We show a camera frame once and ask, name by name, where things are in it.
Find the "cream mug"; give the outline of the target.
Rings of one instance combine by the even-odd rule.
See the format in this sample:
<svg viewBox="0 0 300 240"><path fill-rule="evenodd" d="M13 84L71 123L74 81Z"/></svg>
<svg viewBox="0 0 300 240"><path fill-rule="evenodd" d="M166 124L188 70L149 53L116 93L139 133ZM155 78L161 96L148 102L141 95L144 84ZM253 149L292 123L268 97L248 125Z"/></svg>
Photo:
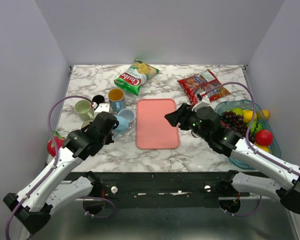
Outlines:
<svg viewBox="0 0 300 240"><path fill-rule="evenodd" d="M93 122L93 120L86 120L86 121L81 125L81 128L87 127L87 126L90 125L92 122Z"/></svg>

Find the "light blue mug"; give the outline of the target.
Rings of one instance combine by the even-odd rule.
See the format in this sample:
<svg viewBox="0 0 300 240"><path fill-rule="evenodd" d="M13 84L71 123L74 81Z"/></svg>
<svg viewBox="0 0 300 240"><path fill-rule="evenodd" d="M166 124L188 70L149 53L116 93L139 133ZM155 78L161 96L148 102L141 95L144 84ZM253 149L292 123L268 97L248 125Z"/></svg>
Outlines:
<svg viewBox="0 0 300 240"><path fill-rule="evenodd" d="M114 140L130 129L129 122L125 118L119 115L115 115L115 117L116 117L116 123L112 128L112 134Z"/></svg>

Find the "green mug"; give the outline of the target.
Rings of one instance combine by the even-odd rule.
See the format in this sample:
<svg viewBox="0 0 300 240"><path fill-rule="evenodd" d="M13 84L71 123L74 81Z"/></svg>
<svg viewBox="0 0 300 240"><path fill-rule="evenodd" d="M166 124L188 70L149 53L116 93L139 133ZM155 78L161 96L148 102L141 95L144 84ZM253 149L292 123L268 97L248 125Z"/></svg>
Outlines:
<svg viewBox="0 0 300 240"><path fill-rule="evenodd" d="M94 109L91 107L91 103L88 100L79 100L75 104L74 110L83 121L94 119Z"/></svg>

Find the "brown mug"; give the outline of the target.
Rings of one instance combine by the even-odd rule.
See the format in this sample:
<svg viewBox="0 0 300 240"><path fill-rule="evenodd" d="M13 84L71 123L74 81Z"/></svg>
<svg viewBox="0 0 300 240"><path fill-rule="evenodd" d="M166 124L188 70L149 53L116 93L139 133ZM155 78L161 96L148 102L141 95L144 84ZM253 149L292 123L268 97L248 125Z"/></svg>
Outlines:
<svg viewBox="0 0 300 240"><path fill-rule="evenodd" d="M103 103L105 103L106 102L106 100L105 100L105 97L104 96L102 96L102 95L95 95L93 98L92 98L92 101L94 102L94 103L97 103L98 105L99 104L103 104Z"/></svg>

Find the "grey mug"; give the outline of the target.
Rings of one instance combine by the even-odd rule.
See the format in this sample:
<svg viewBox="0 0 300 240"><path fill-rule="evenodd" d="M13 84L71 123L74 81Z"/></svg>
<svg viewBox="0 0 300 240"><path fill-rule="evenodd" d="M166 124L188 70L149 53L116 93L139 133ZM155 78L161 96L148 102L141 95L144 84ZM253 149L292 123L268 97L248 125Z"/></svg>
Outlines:
<svg viewBox="0 0 300 240"><path fill-rule="evenodd" d="M128 108L122 109L118 115L128 121L129 129L131 130L135 125L135 113Z"/></svg>

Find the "blue glazed mug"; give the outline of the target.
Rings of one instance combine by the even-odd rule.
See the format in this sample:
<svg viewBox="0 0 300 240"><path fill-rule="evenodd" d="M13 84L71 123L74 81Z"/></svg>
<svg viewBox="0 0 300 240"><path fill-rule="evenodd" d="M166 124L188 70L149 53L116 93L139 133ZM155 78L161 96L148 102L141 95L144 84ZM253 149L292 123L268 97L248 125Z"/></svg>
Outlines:
<svg viewBox="0 0 300 240"><path fill-rule="evenodd" d="M126 107L125 94L120 88L113 88L108 93L108 99L112 111L115 113L120 112Z"/></svg>

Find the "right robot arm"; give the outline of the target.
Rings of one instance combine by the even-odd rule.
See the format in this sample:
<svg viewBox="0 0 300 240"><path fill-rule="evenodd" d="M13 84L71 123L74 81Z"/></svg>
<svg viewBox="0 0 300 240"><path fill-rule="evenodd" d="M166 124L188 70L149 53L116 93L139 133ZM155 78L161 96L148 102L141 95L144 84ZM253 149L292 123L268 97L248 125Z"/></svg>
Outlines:
<svg viewBox="0 0 300 240"><path fill-rule="evenodd" d="M184 103L164 117L173 127L191 130L216 153L241 160L266 176L232 171L231 176L220 183L220 191L224 195L254 193L277 200L289 211L300 215L300 166L271 155L239 133L223 127L220 115L210 106L193 111L190 105Z"/></svg>

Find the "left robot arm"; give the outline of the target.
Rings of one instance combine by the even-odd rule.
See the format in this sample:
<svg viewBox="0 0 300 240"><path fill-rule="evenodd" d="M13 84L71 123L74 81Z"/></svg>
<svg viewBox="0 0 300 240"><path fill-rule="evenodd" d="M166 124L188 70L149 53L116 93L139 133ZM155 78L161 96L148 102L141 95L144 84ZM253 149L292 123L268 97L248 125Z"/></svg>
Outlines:
<svg viewBox="0 0 300 240"><path fill-rule="evenodd" d="M102 197L102 180L91 171L59 189L65 177L104 145L113 142L112 130L119 126L109 112L97 114L83 129L70 132L54 159L18 193L8 193L3 201L31 235L40 231L60 208L82 197Z"/></svg>

